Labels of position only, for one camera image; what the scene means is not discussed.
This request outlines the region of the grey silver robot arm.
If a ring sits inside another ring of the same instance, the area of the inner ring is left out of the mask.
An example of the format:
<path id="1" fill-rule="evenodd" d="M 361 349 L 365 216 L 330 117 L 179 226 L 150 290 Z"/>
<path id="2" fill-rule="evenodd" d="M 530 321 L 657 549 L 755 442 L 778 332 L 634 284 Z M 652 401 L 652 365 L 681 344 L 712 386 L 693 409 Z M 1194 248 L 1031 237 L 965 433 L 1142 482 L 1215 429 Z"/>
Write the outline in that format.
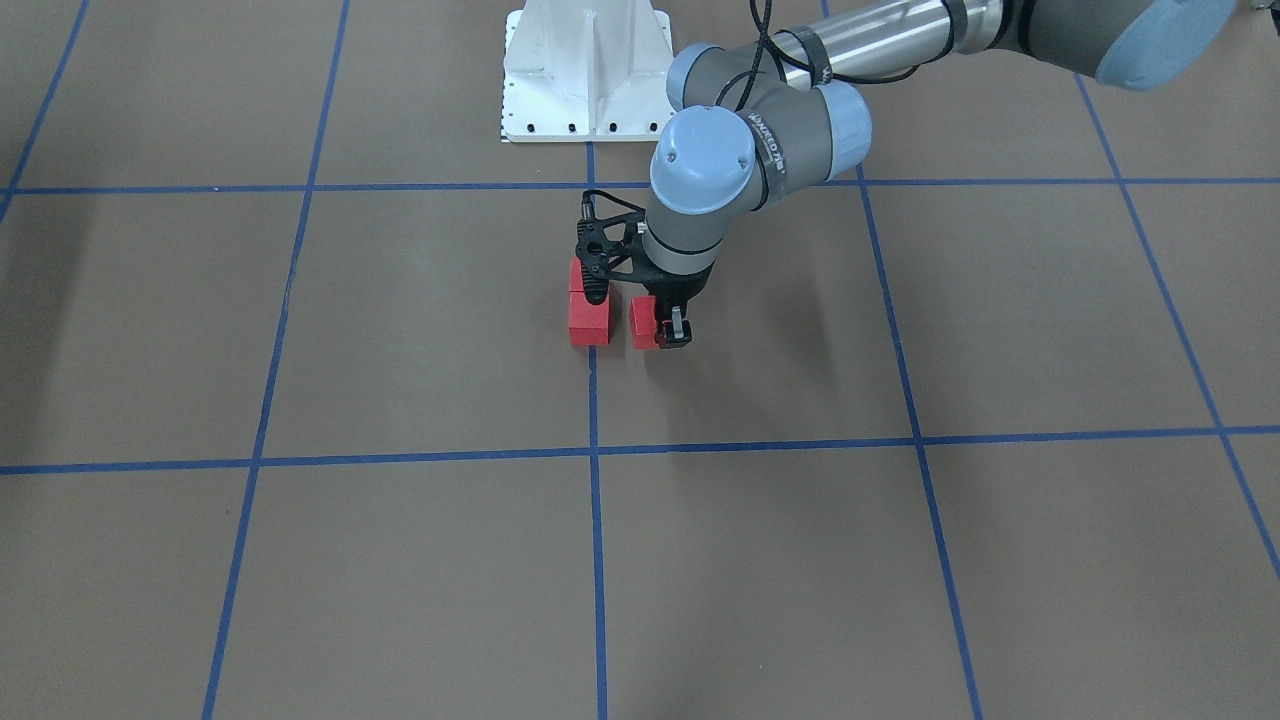
<path id="1" fill-rule="evenodd" d="M 1231 1 L 874 1 L 772 33 L 753 47 L 694 44 L 666 92 L 675 115 L 650 161 L 640 234 L 646 290 L 632 304 L 641 348 L 692 338 L 689 302 L 730 224 L 852 169 L 870 149 L 861 87 L 906 79 L 952 54 L 1018 53 L 1146 91 L 1187 69 L 1219 36 Z"/>

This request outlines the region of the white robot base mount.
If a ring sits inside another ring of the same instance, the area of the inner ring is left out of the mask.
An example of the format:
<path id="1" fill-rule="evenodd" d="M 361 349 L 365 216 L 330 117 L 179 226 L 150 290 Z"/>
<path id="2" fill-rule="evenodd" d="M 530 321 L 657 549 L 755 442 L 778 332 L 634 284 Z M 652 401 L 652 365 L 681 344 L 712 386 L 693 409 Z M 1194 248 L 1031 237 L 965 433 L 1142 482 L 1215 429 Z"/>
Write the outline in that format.
<path id="1" fill-rule="evenodd" d="M 504 28 L 503 141 L 653 141 L 675 114 L 672 20 L 652 3 L 526 1 Z"/>

